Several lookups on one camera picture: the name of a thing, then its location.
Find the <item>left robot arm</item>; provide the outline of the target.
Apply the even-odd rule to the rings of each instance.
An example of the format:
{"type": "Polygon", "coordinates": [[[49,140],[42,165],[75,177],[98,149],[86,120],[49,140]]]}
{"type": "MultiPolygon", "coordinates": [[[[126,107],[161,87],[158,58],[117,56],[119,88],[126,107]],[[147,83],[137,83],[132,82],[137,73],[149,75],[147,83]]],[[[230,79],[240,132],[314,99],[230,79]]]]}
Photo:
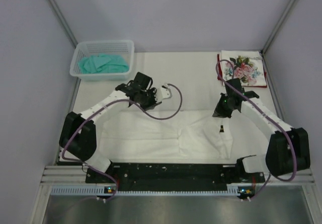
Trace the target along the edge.
{"type": "Polygon", "coordinates": [[[152,78],[139,72],[133,80],[118,85],[96,105],[81,113],[68,113],[59,140],[63,148],[61,158],[86,163],[97,170],[96,174],[103,182],[111,181],[114,170],[110,167],[111,161],[99,150],[99,131],[105,122],[131,105],[136,104],[146,111],[171,95],[166,86],[150,87],[152,82],[152,78]]]}

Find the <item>white t-shirt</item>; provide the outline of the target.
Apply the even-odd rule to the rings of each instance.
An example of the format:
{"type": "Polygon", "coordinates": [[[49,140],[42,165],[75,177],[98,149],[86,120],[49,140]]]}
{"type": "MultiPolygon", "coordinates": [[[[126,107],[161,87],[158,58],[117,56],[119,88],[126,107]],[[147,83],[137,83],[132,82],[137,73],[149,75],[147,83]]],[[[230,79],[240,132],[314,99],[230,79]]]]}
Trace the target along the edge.
{"type": "Polygon", "coordinates": [[[123,111],[103,125],[99,150],[112,161],[216,162],[231,156],[229,119],[208,110],[154,111],[152,119],[139,111],[123,111]]]}

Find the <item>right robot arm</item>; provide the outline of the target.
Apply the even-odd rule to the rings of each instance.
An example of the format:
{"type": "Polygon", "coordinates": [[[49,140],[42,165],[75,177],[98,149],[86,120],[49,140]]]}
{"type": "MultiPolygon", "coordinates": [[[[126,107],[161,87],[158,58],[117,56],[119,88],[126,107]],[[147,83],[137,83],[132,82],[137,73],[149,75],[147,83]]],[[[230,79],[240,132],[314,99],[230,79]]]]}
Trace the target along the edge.
{"type": "Polygon", "coordinates": [[[270,111],[254,91],[245,91],[239,79],[228,80],[226,92],[220,95],[213,117],[231,118],[233,111],[247,117],[266,137],[268,147],[263,155],[244,157],[235,168],[235,176],[245,182],[254,172],[269,172],[275,178],[290,174],[293,180],[298,171],[310,168],[307,131],[294,128],[270,111]]]}

